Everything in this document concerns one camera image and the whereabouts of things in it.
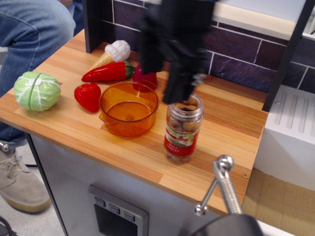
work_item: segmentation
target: red chili pepper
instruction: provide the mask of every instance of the red chili pepper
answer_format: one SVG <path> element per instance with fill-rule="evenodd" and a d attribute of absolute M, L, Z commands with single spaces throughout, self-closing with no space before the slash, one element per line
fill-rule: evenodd
<path fill-rule="evenodd" d="M 84 82 L 111 81 L 127 79 L 135 70 L 128 61 L 113 62 L 95 68 L 82 77 Z"/>

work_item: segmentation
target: red strawberry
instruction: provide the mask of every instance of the red strawberry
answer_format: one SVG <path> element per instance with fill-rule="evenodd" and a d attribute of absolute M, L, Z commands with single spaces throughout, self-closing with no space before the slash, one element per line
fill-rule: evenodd
<path fill-rule="evenodd" d="M 77 100 L 82 107 L 93 113 L 99 110 L 100 96 L 100 87 L 95 83 L 82 84 L 74 90 L 75 100 Z"/>

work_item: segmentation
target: control panel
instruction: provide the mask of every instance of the control panel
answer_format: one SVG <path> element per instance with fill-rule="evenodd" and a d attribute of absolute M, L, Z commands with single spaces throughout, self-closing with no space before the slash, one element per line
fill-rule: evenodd
<path fill-rule="evenodd" d="M 147 236 L 149 215 L 142 209 L 93 185 L 89 199 L 99 235 Z"/>

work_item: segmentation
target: person's leg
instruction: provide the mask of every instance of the person's leg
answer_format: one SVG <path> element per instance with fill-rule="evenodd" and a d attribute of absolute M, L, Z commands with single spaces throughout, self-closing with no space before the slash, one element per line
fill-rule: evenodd
<path fill-rule="evenodd" d="M 0 97 L 19 76 L 34 70 L 69 41 L 74 27 L 70 13 L 60 2 L 1 0 L 0 46 L 7 47 L 8 53 L 0 72 Z M 14 145 L 24 139 L 23 132 L 0 123 L 0 141 Z"/>
<path fill-rule="evenodd" d="M 84 28 L 83 24 L 83 5 L 82 0 L 72 0 L 74 5 L 73 19 L 76 23 L 74 36 Z"/>
<path fill-rule="evenodd" d="M 0 0 L 0 46 L 8 53 L 0 71 L 0 97 L 24 72 L 32 71 L 73 37 L 75 23 L 56 0 Z M 0 194 L 13 207 L 37 212 L 50 199 L 45 186 L 15 155 L 23 132 L 0 123 Z"/>

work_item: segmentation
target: floor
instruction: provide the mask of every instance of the floor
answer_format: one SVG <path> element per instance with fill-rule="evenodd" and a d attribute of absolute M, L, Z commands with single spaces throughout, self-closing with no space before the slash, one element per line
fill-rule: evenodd
<path fill-rule="evenodd" d="M 35 164 L 28 145 L 17 149 L 25 164 Z M 41 179 L 37 168 L 32 171 Z M 253 170 L 244 212 L 295 236 L 315 235 L 315 192 Z M 40 213 L 24 213 L 0 198 L 0 215 L 21 236 L 64 236 L 52 205 Z"/>
<path fill-rule="evenodd" d="M 315 192 L 253 170 L 244 212 L 295 236 L 315 235 Z"/>

